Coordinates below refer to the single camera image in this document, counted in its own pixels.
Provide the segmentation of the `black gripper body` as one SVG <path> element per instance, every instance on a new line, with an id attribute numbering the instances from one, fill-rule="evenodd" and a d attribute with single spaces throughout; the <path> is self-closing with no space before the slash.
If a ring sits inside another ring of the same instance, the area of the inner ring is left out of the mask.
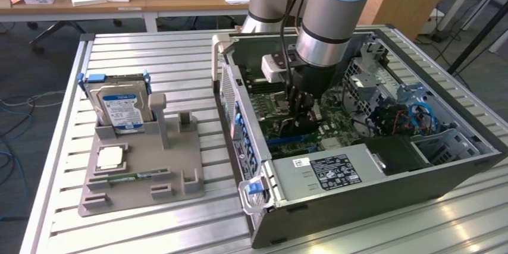
<path id="1" fill-rule="evenodd" d="M 336 66 L 318 67 L 314 65 L 300 65 L 294 69 L 294 86 L 308 93 L 315 99 L 320 99 L 331 86 L 336 73 Z"/>

